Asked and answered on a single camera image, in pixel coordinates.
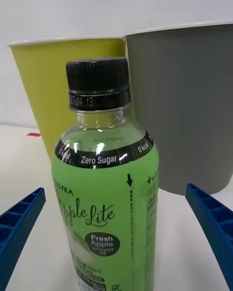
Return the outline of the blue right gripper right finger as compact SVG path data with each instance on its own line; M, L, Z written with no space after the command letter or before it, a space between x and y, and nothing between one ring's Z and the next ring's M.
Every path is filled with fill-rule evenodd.
M229 290L233 290L233 211L191 183L186 186L185 198L208 240Z

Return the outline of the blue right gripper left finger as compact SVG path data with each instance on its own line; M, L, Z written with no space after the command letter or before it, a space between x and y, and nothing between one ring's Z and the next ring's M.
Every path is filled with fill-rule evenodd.
M6 290L24 245L46 202L40 187L0 216L0 290Z

